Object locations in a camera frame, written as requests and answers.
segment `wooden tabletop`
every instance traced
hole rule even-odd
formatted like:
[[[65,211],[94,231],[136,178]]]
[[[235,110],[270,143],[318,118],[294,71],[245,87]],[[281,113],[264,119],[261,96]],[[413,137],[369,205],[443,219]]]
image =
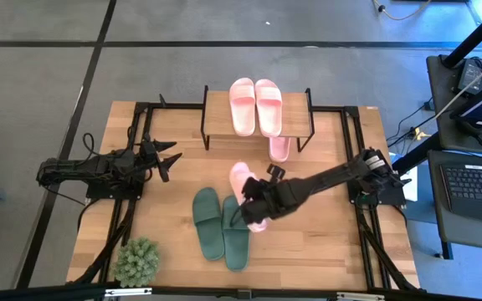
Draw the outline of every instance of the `wooden tabletop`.
[[[280,137],[308,137],[310,135],[310,112],[307,93],[282,93],[282,131]],[[256,111],[254,137],[263,137],[259,130]],[[237,137],[233,130],[232,111],[228,91],[208,91],[206,97],[206,135]]]
[[[100,152],[124,148],[134,102],[114,102]],[[361,107],[366,146],[387,155],[382,122],[376,107]],[[291,144],[290,158],[280,164],[286,178],[305,177],[346,162],[340,116],[315,112],[315,135],[301,152]],[[151,137],[177,141],[163,153],[183,157],[170,171],[170,181],[154,176],[137,202],[131,237],[158,242],[161,270],[151,285],[204,288],[366,289],[354,207],[346,185],[312,196],[299,210],[270,223],[266,231],[251,233],[249,266],[241,273],[227,270],[224,259],[207,261],[192,222],[192,199],[213,187],[222,201],[232,195],[228,173],[245,161],[257,176],[269,165],[268,144],[261,137],[213,139],[208,151],[200,136],[200,110],[154,110]],[[67,279],[76,279],[105,244],[113,208],[102,200],[84,214]],[[378,208],[384,247],[408,281],[418,286],[412,250],[403,217],[393,207]],[[377,256],[372,251],[376,284],[381,286]]]

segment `green slipper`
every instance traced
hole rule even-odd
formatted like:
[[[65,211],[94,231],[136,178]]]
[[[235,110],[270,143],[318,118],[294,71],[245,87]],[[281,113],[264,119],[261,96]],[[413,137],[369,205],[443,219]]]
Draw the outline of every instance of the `green slipper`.
[[[202,254],[207,260],[218,260],[224,255],[221,209],[217,192],[203,188],[192,201],[192,219],[197,228]]]
[[[228,196],[223,203],[223,235],[226,267],[230,271],[241,272],[249,265],[250,230],[241,217],[235,196]],[[233,225],[230,221],[233,214]]]

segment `pink slide sandal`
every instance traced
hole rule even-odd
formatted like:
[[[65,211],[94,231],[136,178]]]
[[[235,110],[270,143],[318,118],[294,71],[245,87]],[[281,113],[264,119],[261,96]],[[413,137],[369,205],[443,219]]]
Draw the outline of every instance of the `pink slide sandal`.
[[[255,121],[254,83],[251,79],[236,80],[230,87],[230,107],[232,108],[233,129],[240,136],[254,133]]]
[[[269,157],[275,162],[285,162],[290,155],[289,137],[269,138]]]
[[[259,129],[265,137],[278,137],[282,131],[282,94],[268,79],[258,80],[254,87]]]
[[[239,205],[244,203],[244,196],[242,190],[244,183],[250,177],[257,179],[256,175],[253,172],[250,172],[249,166],[247,166],[245,162],[235,163],[235,165],[233,165],[232,167],[232,170],[230,171],[230,185],[232,186],[233,194],[238,200]],[[269,219],[266,218],[261,223],[253,222],[247,225],[247,227],[249,227],[250,231],[252,232],[262,232],[267,227],[268,220]]]

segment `keyboard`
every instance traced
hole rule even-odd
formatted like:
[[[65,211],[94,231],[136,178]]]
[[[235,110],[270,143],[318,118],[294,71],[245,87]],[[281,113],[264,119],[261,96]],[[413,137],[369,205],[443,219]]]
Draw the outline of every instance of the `keyboard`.
[[[440,166],[449,210],[482,220],[482,166],[445,164]]]

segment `succulent plant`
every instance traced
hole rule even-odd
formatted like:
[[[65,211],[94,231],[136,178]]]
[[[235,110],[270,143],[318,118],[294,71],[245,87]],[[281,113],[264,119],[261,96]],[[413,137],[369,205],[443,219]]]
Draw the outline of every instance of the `succulent plant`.
[[[122,288],[145,286],[156,277],[159,261],[156,243],[145,237],[132,239],[118,251],[115,279]]]

